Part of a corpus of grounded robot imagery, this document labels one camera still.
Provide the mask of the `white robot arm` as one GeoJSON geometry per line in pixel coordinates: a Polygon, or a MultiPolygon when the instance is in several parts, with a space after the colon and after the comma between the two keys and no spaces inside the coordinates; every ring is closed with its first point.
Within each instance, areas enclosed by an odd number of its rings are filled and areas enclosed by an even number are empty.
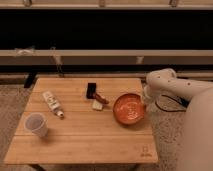
{"type": "Polygon", "coordinates": [[[149,72],[144,102],[152,103],[162,91],[188,102],[176,171],[213,171],[213,82],[178,78],[171,68],[149,72]]]}

